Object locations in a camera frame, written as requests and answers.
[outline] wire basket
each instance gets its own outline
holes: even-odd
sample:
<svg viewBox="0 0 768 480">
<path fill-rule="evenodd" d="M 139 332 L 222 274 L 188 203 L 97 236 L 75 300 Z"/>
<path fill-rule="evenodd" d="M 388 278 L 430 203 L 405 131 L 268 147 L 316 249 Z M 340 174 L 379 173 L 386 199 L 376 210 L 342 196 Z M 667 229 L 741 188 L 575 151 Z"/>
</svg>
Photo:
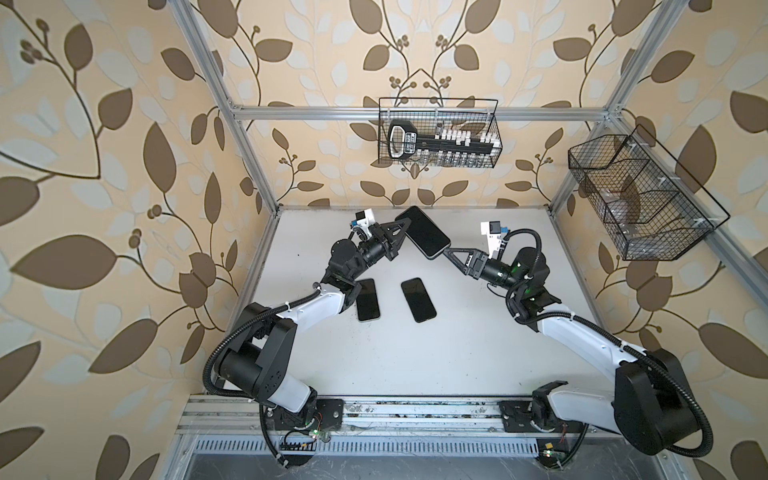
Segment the wire basket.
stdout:
<svg viewBox="0 0 768 480">
<path fill-rule="evenodd" d="M 674 160 L 675 174 L 650 155 L 654 145 Z M 603 135 L 572 147 L 568 168 L 623 260 L 676 260 L 730 218 L 642 125 L 630 135 Z M 697 200 L 717 213 L 705 213 Z"/>
<path fill-rule="evenodd" d="M 493 168 L 503 148 L 497 105 L 475 98 L 380 98 L 379 166 Z"/>
</svg>

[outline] black smartphone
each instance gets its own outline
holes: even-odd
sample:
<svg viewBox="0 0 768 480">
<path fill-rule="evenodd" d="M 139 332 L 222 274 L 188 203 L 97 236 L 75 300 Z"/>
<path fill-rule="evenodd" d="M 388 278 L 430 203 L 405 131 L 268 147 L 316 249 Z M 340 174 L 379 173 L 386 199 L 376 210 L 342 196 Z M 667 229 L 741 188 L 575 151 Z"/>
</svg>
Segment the black smartphone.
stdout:
<svg viewBox="0 0 768 480">
<path fill-rule="evenodd" d="M 406 230 L 406 235 L 416 245 L 416 248 L 424 253 L 430 260 L 437 258 L 443 250 L 451 246 L 451 239 L 440 230 L 417 206 L 410 207 L 396 217 L 411 219 L 411 225 Z"/>
<path fill-rule="evenodd" d="M 376 284 L 373 278 L 359 280 L 362 287 L 357 296 L 357 319 L 361 322 L 375 320 L 381 316 L 379 298 L 376 296 Z"/>
<path fill-rule="evenodd" d="M 424 283 L 420 278 L 412 278 L 400 283 L 402 292 L 406 295 L 406 301 L 408 307 L 411 309 L 413 319 L 418 322 L 424 322 L 437 316 L 435 306 L 432 305 L 432 301 L 429 299 L 427 289 L 424 288 Z"/>
</svg>

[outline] metal floor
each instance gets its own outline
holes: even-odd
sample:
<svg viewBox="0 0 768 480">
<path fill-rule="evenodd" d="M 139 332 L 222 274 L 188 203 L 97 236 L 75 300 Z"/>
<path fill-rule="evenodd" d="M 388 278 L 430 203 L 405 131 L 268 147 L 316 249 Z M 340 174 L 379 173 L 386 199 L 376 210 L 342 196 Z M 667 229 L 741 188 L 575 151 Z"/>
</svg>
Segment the metal floor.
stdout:
<svg viewBox="0 0 768 480">
<path fill-rule="evenodd" d="M 317 455 L 284 470 L 268 454 L 193 454 L 186 480 L 656 480 L 665 478 L 656 457 L 621 439 L 587 439 L 563 472 L 544 470 L 532 458 Z"/>
</svg>

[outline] black wire basket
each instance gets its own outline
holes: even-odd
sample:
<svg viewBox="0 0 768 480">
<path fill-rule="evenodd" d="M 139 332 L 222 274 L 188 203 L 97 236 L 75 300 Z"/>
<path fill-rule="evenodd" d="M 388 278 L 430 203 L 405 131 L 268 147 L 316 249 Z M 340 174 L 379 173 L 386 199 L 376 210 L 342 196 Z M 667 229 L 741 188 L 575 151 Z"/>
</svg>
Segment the black wire basket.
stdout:
<svg viewBox="0 0 768 480">
<path fill-rule="evenodd" d="M 655 161 L 653 146 L 674 160 L 675 173 Z M 568 168 L 623 260 L 676 260 L 730 218 L 642 125 L 630 135 L 603 135 L 572 147 Z M 700 208 L 703 203 L 715 213 Z"/>
<path fill-rule="evenodd" d="M 503 148 L 497 106 L 492 99 L 380 98 L 379 166 L 493 168 Z"/>
</svg>

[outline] gray slotted cable tray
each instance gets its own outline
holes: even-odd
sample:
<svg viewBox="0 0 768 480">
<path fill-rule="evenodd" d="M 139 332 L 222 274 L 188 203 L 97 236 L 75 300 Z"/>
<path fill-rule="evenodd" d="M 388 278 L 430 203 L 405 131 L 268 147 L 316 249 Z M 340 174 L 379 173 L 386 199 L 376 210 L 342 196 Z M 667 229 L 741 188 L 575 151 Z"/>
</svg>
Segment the gray slotted cable tray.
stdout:
<svg viewBox="0 0 768 480">
<path fill-rule="evenodd" d="M 648 153 L 654 146 L 674 159 L 673 174 Z M 676 260 L 730 218 L 696 175 L 642 125 L 629 135 L 603 135 L 572 147 L 568 168 L 623 260 Z M 703 211 L 698 200 L 717 213 Z"/>
<path fill-rule="evenodd" d="M 273 441 L 279 445 L 281 435 Z M 271 455 L 261 435 L 202 435 L 197 439 L 196 454 Z M 451 437 L 414 439 L 389 436 L 334 435 L 330 442 L 316 442 L 311 450 L 288 451 L 291 455 L 374 455 L 442 457 L 526 457 L 538 456 L 533 438 Z"/>
</svg>

